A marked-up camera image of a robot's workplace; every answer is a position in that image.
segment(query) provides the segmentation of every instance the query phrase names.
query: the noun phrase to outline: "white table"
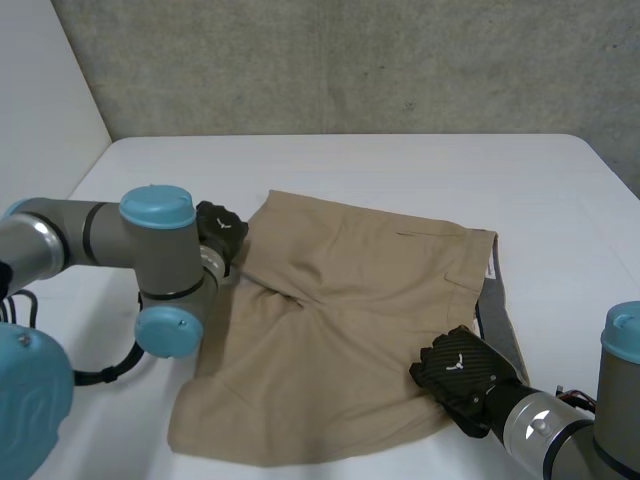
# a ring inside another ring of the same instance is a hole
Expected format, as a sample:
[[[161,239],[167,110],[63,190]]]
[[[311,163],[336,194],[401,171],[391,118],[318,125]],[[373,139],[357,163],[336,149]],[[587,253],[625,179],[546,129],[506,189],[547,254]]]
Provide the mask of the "white table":
[[[269,189],[496,230],[508,310],[533,386],[596,393],[599,336],[612,305],[640,294],[640,203],[566,135],[138,138],[113,144],[72,198],[119,201],[146,184],[248,219]],[[137,313],[133,272],[71,269],[33,285],[40,327],[75,368],[121,360]],[[116,384],[76,390],[60,442],[36,479],[513,480],[528,475],[491,436],[449,427],[367,457],[274,469],[174,455],[171,408],[194,359],[146,356]]]

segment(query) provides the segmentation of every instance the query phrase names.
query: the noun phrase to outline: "black cable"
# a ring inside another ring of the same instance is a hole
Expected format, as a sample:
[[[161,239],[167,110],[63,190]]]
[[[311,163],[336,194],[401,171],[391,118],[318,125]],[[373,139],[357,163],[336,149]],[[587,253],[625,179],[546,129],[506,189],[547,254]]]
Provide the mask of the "black cable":
[[[584,398],[569,396],[567,398],[561,398],[560,400],[573,408],[581,408],[582,410],[596,413],[595,407],[591,404],[591,402],[585,400]]]
[[[16,302],[13,301],[13,298],[7,298],[7,303],[9,304],[9,317],[11,318],[11,323],[14,325],[18,322],[18,317],[16,316]]]
[[[31,300],[31,310],[29,311],[29,328],[36,328],[36,317],[38,316],[38,297],[36,297],[34,293],[30,292],[29,290],[18,290],[11,296],[14,297],[16,295],[27,297],[29,300]]]
[[[143,355],[144,350],[137,342],[134,342],[131,351],[127,354],[125,359],[115,367],[107,367],[100,372],[83,372],[80,370],[74,370],[73,376],[75,385],[76,387],[86,387],[88,385],[96,385],[103,382],[115,382],[120,375],[124,375],[135,367]]]

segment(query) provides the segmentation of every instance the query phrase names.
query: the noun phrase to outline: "beige fabric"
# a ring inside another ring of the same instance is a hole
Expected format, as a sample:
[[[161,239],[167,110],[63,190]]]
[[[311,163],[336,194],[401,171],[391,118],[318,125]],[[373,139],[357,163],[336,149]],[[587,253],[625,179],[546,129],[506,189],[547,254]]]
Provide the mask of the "beige fabric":
[[[176,401],[176,452],[315,463],[423,438],[446,422],[411,380],[420,348],[471,326],[495,233],[271,192],[243,271]]]

